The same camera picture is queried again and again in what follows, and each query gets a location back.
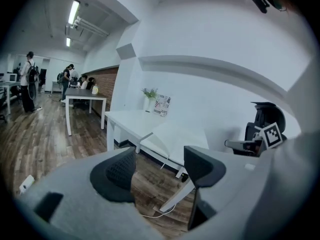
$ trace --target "wooden floor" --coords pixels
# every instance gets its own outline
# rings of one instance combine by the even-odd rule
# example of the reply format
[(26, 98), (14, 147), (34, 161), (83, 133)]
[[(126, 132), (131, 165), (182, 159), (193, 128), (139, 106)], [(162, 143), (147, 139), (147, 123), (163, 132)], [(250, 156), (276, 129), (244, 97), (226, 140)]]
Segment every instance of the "wooden floor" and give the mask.
[[(25, 113), (18, 102), (11, 104), (8, 123), (0, 121), (0, 168), (8, 190), (17, 196), (22, 181), (32, 175), (35, 180), (56, 167), (74, 159), (93, 156), (106, 149), (106, 126), (100, 129), (100, 118), (89, 110), (70, 109), (72, 136), (68, 136), (65, 108), (58, 102), (61, 94), (42, 93), (36, 104), (43, 110)], [(6, 106), (0, 114), (7, 114)], [(141, 154), (136, 156), (132, 193), (141, 214), (158, 216), (159, 208), (182, 185), (175, 174)], [(145, 218), (167, 238), (187, 231), (194, 193), (160, 218)]]

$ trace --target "poster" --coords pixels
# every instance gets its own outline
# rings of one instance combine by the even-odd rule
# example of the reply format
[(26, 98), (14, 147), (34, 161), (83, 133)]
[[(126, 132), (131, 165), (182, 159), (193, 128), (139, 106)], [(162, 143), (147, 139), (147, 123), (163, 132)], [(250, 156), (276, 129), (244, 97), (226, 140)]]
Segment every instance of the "poster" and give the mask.
[(166, 117), (168, 114), (170, 101), (171, 97), (159, 94), (156, 99), (153, 112), (162, 117)]

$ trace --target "brick wall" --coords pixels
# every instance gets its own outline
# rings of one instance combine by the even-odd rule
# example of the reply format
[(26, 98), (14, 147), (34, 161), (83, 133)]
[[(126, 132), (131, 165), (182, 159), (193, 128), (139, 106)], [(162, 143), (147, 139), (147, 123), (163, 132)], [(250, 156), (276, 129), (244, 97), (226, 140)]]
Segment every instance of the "brick wall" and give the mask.
[[(105, 111), (110, 111), (112, 94), (114, 92), (115, 81), (118, 73), (118, 67), (99, 70), (97, 72), (87, 73), (89, 78), (95, 78), (95, 83), (99, 87), (99, 93), (106, 96)], [(101, 116), (102, 101), (93, 100), (92, 108)]]

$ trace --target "white vase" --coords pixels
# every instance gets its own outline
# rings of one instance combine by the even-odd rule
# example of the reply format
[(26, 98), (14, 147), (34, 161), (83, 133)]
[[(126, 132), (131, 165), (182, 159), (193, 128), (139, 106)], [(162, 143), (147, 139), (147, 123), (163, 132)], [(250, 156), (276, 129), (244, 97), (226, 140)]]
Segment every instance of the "white vase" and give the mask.
[(156, 104), (156, 99), (155, 98), (149, 98), (149, 106), (148, 109), (146, 110), (147, 112), (153, 112)]
[(147, 109), (149, 108), (149, 98), (147, 96), (144, 97), (144, 103), (143, 103), (143, 110), (147, 111)]

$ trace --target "doorway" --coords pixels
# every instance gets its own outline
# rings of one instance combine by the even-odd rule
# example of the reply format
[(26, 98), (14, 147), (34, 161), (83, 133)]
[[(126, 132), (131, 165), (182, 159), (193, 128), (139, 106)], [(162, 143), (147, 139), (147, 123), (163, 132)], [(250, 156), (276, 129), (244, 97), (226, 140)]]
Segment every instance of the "doorway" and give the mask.
[(47, 70), (45, 68), (41, 68), (40, 75), (39, 75), (39, 86), (38, 86), (39, 93), (40, 92), (45, 92), (46, 74), (47, 74)]

